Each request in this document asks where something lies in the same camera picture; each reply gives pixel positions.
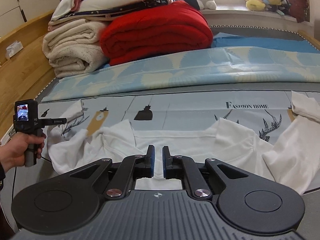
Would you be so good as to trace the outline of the person's left hand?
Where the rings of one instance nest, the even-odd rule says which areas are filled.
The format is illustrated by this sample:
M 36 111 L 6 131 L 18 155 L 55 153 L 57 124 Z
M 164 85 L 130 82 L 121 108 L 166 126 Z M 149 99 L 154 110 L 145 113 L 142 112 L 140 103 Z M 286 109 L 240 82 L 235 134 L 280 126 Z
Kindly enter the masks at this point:
M 0 158 L 4 172 L 7 173 L 13 167 L 24 166 L 24 152 L 31 144 L 38 145 L 36 156 L 37 159 L 40 159 L 45 139 L 44 133 L 40 137 L 33 134 L 16 133 L 7 144 L 1 146 Z

